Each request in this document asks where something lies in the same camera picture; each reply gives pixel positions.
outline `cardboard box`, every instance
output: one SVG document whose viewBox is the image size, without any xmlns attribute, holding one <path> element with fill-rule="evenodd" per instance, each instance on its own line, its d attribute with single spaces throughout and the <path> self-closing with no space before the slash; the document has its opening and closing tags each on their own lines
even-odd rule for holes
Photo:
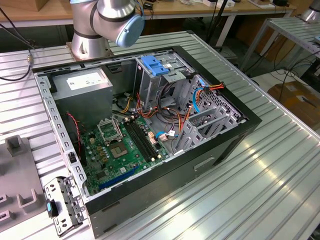
<svg viewBox="0 0 320 240">
<path fill-rule="evenodd" d="M 268 90 L 268 94 L 279 99 L 282 84 Z M 298 81 L 284 84 L 281 104 L 313 130 L 320 128 L 320 98 Z"/>
<path fill-rule="evenodd" d="M 0 0 L 0 5 L 38 12 L 49 0 Z"/>
</svg>

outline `blue pcie slot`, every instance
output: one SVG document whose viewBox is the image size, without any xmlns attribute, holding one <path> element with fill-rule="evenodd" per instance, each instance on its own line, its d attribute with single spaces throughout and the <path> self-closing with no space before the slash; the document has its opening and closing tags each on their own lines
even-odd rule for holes
<svg viewBox="0 0 320 240">
<path fill-rule="evenodd" d="M 110 186 L 112 186 L 112 185 L 120 182 L 120 181 L 123 180 L 123 179 L 126 179 L 126 178 L 134 175 L 134 174 L 135 174 L 135 171 L 136 171 L 136 169 L 137 169 L 138 167 L 139 167 L 139 165 L 136 166 L 136 167 L 134 167 L 134 168 L 132 168 L 130 171 L 127 171 L 126 173 L 124 173 L 124 174 L 122 174 L 122 175 L 120 175 L 120 176 L 115 177 L 114 179 L 111 179 L 111 180 L 109 180 L 109 181 L 106 181 L 105 183 L 100 184 L 100 185 L 99 185 L 99 189 L 100 189 L 100 190 L 101 190 L 101 189 L 105 189 L 105 188 L 107 188 L 107 187 L 110 187 Z"/>
</svg>

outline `sticker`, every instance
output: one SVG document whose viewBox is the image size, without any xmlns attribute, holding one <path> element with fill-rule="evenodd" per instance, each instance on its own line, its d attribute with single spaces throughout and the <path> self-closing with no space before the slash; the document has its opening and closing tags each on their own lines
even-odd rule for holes
<svg viewBox="0 0 320 240">
<path fill-rule="evenodd" d="M 175 131 L 173 131 L 173 130 L 170 130 L 169 132 L 168 132 L 168 135 L 169 136 L 171 136 L 171 137 L 174 137 L 175 136 Z"/>
<path fill-rule="evenodd" d="M 165 64 L 165 65 L 163 65 L 166 69 L 167 68 L 171 68 L 172 67 L 172 65 L 171 64 Z"/>
<path fill-rule="evenodd" d="M 66 81 L 69 84 L 71 90 L 82 89 L 97 84 L 106 84 L 108 79 L 101 78 L 99 73 L 89 73 L 81 76 L 70 77 Z"/>
<path fill-rule="evenodd" d="M 288 86 L 286 86 L 286 88 L 289 89 L 289 91 L 291 91 L 291 92 L 297 91 L 296 87 L 292 86 L 292 85 L 288 85 Z"/>
<path fill-rule="evenodd" d="M 303 95 L 299 95 L 299 96 L 296 96 L 301 102 L 305 102 L 305 99 L 308 100 L 305 96 Z"/>
<path fill-rule="evenodd" d="M 127 170 L 124 167 L 122 167 L 122 168 L 120 168 L 120 171 L 121 171 L 121 173 L 125 173 Z"/>
</svg>

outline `red cable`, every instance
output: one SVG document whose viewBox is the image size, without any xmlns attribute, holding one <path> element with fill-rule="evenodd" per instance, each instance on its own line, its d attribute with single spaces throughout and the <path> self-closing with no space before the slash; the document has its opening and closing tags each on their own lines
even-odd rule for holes
<svg viewBox="0 0 320 240">
<path fill-rule="evenodd" d="M 79 127 L 78 127 L 78 123 L 76 121 L 76 119 L 74 118 L 74 116 L 72 116 L 70 113 L 66 113 L 70 118 L 72 118 L 74 124 L 75 124 L 75 127 L 76 127 L 76 134 L 78 135 L 78 145 L 79 145 L 79 156 L 80 156 L 80 147 L 81 147 L 81 144 L 80 144 L 80 131 L 79 131 Z"/>
</svg>

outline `wooden table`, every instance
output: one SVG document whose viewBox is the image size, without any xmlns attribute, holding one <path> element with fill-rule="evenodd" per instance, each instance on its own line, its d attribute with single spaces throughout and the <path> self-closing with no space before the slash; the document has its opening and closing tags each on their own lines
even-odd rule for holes
<svg viewBox="0 0 320 240">
<path fill-rule="evenodd" d="M 49 2 L 39 11 L 27 11 L 13 7 L 3 6 L 3 10 L 14 21 L 17 27 L 37 27 L 37 26 L 56 26 L 73 24 L 73 15 L 69 0 L 49 0 Z M 259 8 L 247 0 L 236 3 L 234 7 L 226 7 L 223 16 L 228 16 L 222 33 L 218 39 L 217 46 L 222 46 L 230 30 L 232 23 L 237 15 L 261 15 L 261 14 L 281 14 L 289 17 L 296 7 L 276 7 L 269 9 Z M 174 2 L 159 1 L 153 6 L 153 16 L 151 11 L 145 10 L 145 18 L 152 19 L 176 19 L 176 18 L 195 18 L 211 17 L 214 7 L 208 7 L 202 3 L 194 5 L 182 4 L 179 0 Z M 6 27 L 10 24 L 3 15 L 0 14 L 0 23 Z"/>
</svg>

